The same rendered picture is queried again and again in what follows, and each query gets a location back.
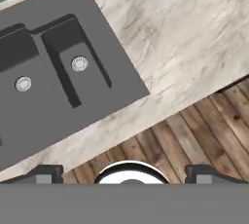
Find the dark grey double sink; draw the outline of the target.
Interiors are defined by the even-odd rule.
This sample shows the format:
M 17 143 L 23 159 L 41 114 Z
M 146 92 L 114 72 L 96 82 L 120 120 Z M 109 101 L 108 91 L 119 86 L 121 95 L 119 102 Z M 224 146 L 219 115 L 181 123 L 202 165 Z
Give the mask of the dark grey double sink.
M 94 0 L 0 11 L 0 169 L 148 93 Z

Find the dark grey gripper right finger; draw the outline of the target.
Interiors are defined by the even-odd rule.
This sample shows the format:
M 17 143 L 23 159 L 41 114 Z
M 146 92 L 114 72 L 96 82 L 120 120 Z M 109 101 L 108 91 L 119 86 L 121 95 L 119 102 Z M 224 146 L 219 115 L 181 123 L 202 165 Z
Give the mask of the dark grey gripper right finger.
M 218 184 L 218 183 L 242 183 L 243 179 L 238 179 L 220 173 L 210 165 L 187 165 L 185 167 L 186 184 Z

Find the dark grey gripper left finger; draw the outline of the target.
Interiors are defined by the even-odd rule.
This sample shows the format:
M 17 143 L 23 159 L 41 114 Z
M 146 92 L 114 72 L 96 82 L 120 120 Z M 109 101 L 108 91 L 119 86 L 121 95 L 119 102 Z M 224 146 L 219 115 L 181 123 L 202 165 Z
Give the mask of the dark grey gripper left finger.
M 4 183 L 60 184 L 63 182 L 62 174 L 62 165 L 39 165 L 27 174 L 4 180 Z

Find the round white and black object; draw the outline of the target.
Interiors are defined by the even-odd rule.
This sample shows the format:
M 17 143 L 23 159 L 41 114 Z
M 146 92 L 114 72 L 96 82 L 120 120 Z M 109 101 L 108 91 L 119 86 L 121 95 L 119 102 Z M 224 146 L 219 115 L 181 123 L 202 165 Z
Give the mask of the round white and black object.
M 166 176 L 148 163 L 134 160 L 114 162 L 95 178 L 95 184 L 122 184 L 137 181 L 140 184 L 168 184 Z

